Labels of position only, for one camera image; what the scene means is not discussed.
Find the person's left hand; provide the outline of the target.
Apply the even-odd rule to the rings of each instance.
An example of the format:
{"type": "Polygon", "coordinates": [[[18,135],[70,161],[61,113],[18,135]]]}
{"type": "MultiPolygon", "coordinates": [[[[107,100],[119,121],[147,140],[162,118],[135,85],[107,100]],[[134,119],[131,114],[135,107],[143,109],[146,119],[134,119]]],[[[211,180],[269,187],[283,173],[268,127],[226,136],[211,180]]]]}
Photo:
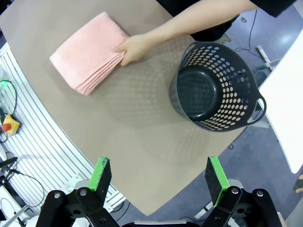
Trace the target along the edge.
{"type": "Polygon", "coordinates": [[[152,45],[146,34],[134,35],[116,48],[117,52],[124,52],[124,58],[121,66],[140,60],[150,49],[152,45]]]}

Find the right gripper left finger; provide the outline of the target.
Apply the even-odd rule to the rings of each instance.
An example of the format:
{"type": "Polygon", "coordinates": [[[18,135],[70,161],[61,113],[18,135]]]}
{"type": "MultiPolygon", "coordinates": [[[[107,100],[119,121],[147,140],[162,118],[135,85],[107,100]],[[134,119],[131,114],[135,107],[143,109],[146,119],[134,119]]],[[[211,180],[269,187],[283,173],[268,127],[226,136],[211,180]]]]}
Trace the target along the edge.
{"type": "Polygon", "coordinates": [[[39,214],[40,227],[71,227],[77,218],[85,218],[92,227],[117,227],[104,208],[112,174],[110,160],[100,157],[86,187],[65,194],[50,191],[39,214]]]}

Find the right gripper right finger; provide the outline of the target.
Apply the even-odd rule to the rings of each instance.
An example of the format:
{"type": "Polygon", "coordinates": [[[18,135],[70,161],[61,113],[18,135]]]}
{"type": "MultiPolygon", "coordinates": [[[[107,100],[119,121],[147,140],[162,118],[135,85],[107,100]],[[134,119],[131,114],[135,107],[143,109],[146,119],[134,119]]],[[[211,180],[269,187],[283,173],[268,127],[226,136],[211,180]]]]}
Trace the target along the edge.
{"type": "Polygon", "coordinates": [[[274,203],[265,189],[247,192],[228,182],[218,157],[208,157],[205,180],[214,209],[206,227],[226,227],[231,218],[241,219],[246,227],[280,227],[274,203]]]}

